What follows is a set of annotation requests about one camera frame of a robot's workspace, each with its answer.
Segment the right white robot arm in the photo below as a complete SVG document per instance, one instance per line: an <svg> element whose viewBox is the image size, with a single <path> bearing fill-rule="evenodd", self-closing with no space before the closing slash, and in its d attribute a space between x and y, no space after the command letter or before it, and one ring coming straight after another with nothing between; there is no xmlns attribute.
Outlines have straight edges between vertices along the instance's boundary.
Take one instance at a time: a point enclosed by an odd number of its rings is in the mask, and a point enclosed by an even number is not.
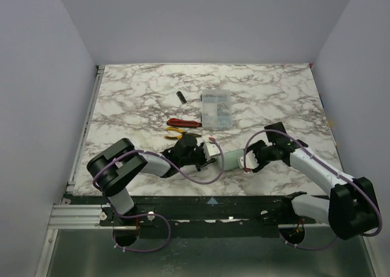
<svg viewBox="0 0 390 277"><path fill-rule="evenodd" d="M342 240L362 235L373 237L383 228L374 186L366 177L353 177L327 163L308 145L287 134L277 122L264 127L267 141L248 141L237 162L245 171L257 173L274 161L281 161L306 175L327 198L295 192L282 200L285 220L309 217L326 223Z"/></svg>

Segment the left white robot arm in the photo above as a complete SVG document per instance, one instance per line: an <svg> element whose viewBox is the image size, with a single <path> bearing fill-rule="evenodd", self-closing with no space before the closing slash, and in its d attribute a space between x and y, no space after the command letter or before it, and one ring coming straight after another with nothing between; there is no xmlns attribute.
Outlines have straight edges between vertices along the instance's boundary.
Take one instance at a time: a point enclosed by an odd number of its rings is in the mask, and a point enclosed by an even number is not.
<svg viewBox="0 0 390 277"><path fill-rule="evenodd" d="M126 187L138 174L169 178L185 166L201 170L216 161L204 147L194 136L184 135L174 146L154 154L141 152L129 139L122 138L92 158L87 171L93 177L93 186L119 214L126 216L135 206Z"/></svg>

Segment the yellow handled pliers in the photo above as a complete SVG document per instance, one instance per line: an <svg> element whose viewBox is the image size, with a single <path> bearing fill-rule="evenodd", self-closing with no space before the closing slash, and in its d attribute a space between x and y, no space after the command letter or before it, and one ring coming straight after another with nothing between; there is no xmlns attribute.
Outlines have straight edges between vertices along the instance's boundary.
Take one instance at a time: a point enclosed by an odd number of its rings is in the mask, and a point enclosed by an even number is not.
<svg viewBox="0 0 390 277"><path fill-rule="evenodd" d="M189 135L189 136L192 136L192 137L195 137L195 138L201 138L202 137L202 135L200 135L200 134L193 133L193 132L190 132L190 131L184 131L184 130L182 130L180 128L177 128L177 127L167 127L166 131L173 131L173 132L178 133L178 135L165 135L164 138L168 139L168 140L179 140L184 135Z"/></svg>

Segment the mint green umbrella case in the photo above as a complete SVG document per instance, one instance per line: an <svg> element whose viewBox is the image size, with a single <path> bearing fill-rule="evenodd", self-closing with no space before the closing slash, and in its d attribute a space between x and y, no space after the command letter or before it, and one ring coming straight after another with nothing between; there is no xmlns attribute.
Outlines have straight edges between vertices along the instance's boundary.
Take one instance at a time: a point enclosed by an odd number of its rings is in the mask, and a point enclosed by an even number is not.
<svg viewBox="0 0 390 277"><path fill-rule="evenodd" d="M235 169L243 169L242 164L240 163L240 158L242 158L243 156L243 149L229 151L224 153L224 165L222 165L221 155L215 157L215 165L218 167L219 170L223 170L224 172Z"/></svg>

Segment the clear plastic screw box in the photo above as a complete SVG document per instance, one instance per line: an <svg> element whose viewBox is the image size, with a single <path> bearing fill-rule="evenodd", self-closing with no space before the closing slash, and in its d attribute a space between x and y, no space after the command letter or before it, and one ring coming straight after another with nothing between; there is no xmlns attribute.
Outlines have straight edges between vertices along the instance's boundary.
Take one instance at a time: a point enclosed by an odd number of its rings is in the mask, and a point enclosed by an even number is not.
<svg viewBox="0 0 390 277"><path fill-rule="evenodd" d="M204 89L201 94L203 128L223 130L232 127L231 91Z"/></svg>

